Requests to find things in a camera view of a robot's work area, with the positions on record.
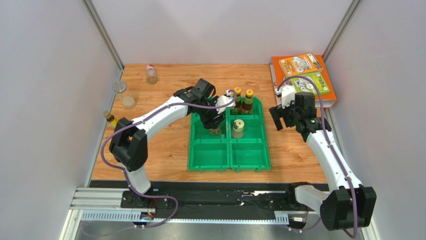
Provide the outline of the yellow cap green label bottle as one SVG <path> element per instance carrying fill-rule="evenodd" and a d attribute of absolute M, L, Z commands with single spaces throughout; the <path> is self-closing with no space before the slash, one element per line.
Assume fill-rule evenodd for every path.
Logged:
<path fill-rule="evenodd" d="M 239 115 L 241 112 L 241 107 L 242 107 L 242 99 L 241 99 L 242 89 L 240 87 L 235 87 L 234 90 L 236 92 L 235 107 L 230 110 L 230 114 Z"/>

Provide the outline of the yellow-green lid sesame jar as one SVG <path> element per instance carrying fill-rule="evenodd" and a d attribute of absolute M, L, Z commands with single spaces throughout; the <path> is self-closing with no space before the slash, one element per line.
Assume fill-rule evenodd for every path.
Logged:
<path fill-rule="evenodd" d="M 242 119 L 234 120 L 232 124 L 231 137 L 233 139 L 241 139 L 244 136 L 245 122 Z"/>

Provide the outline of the yellow cap soy sauce bottle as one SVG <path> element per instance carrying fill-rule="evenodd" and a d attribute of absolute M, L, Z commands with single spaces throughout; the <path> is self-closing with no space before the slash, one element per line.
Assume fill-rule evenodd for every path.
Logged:
<path fill-rule="evenodd" d="M 251 115 L 253 110 L 253 96 L 254 91 L 252 89 L 247 89 L 245 92 L 245 97 L 241 105 L 241 115 Z"/>

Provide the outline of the small yellow label bottle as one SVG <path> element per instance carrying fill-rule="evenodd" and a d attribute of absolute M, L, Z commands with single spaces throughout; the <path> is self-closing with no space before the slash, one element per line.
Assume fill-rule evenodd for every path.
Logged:
<path fill-rule="evenodd" d="M 108 111 L 108 110 L 104 110 L 103 115 L 104 115 L 106 121 L 111 126 L 111 128 L 115 130 L 117 123 L 118 123 L 118 120 L 115 118 L 115 116 L 113 114 L 111 114 L 111 112 Z"/>

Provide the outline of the white lid sauce jar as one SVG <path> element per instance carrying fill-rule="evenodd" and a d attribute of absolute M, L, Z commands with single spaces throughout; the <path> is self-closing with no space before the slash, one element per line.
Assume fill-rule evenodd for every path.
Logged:
<path fill-rule="evenodd" d="M 208 129 L 208 131 L 209 131 L 209 133 L 210 133 L 210 134 L 212 134 L 212 135 L 219 135 L 219 134 L 221 134 L 221 132 L 222 132 L 222 126 L 219 124 L 219 125 L 218 125 L 218 126 L 216 126 L 216 127 L 209 128 L 209 129 Z"/>

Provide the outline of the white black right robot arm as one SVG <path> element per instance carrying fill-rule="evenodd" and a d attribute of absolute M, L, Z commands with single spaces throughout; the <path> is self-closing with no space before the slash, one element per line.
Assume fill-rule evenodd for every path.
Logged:
<path fill-rule="evenodd" d="M 329 231 L 368 227 L 377 194 L 355 176 L 342 153 L 324 116 L 317 116 L 316 100 L 310 92 L 281 93 L 281 104 L 269 109 L 277 130 L 295 127 L 314 152 L 327 180 L 329 193 L 307 182 L 288 187 L 291 205 L 303 205 L 319 213 Z"/>

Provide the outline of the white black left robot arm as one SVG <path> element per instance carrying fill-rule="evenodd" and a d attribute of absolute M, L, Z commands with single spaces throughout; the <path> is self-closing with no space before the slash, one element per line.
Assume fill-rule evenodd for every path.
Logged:
<path fill-rule="evenodd" d="M 216 95 L 214 85 L 199 79 L 194 86 L 177 90 L 165 103 L 151 112 L 133 120 L 122 118 L 114 133 L 105 141 L 108 150 L 119 163 L 129 184 L 129 198 L 142 208 L 154 202 L 155 197 L 146 195 L 151 188 L 145 169 L 148 160 L 148 143 L 151 138 L 173 122 L 188 115 L 199 115 L 203 127 L 217 129 L 225 120 L 225 111 L 235 106 L 236 93 L 227 90 Z"/>

